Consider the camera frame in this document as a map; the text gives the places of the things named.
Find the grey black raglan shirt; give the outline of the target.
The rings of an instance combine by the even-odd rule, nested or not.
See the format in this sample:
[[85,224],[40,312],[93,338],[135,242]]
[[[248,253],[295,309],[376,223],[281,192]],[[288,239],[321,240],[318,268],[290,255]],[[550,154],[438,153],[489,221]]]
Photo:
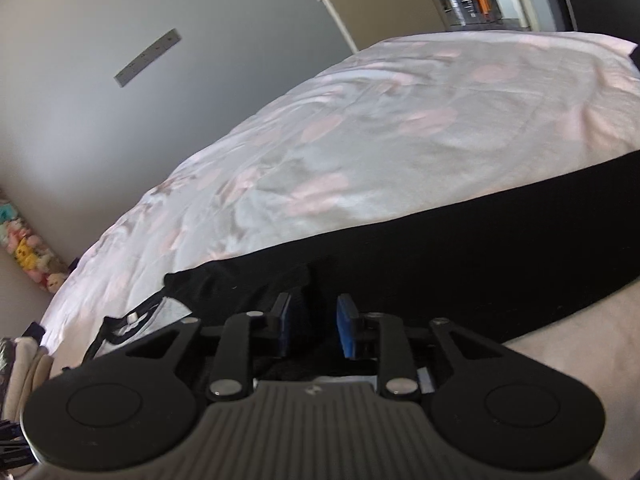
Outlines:
[[142,323],[177,301],[205,324],[292,297],[283,356],[254,344],[259,378],[354,374],[337,298],[417,330],[446,318],[506,342],[564,320],[639,275],[639,156],[409,214],[209,261],[165,276]]

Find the stack of folded clothes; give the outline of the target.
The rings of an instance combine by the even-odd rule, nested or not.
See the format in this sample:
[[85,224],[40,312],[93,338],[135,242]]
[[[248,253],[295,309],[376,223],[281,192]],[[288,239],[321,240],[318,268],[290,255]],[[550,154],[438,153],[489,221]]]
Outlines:
[[53,356],[41,344],[46,330],[32,322],[22,336],[1,338],[1,419],[20,420],[34,390],[51,374]]

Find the plush toy column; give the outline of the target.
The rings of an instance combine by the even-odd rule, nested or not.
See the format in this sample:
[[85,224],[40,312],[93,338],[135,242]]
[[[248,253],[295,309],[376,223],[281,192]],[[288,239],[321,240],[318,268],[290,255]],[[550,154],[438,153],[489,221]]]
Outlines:
[[68,278],[66,264],[1,193],[1,246],[43,290],[55,295]]

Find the pink dotted bed sheet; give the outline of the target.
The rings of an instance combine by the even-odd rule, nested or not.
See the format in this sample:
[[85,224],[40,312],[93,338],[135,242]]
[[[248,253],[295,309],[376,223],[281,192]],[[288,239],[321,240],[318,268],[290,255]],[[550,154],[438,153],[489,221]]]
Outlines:
[[387,40],[192,155],[53,299],[53,376],[20,417],[34,477],[637,478],[639,275],[506,342],[405,326],[416,400],[379,396],[376,366],[345,358],[354,374],[255,370],[250,396],[211,401],[224,324],[177,301],[137,315],[171,273],[639,156],[637,51],[588,32]]

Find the grey wall switch panel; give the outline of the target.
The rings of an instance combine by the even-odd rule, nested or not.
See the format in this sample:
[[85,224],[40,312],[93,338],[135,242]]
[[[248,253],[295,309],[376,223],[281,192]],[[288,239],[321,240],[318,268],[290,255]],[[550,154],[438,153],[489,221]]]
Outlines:
[[114,77],[120,88],[126,87],[134,78],[136,78],[142,70],[154,63],[158,58],[164,55],[169,49],[175,47],[181,40],[181,36],[177,29],[171,29],[165,35],[155,40],[149,47],[144,49],[124,68],[122,68]]

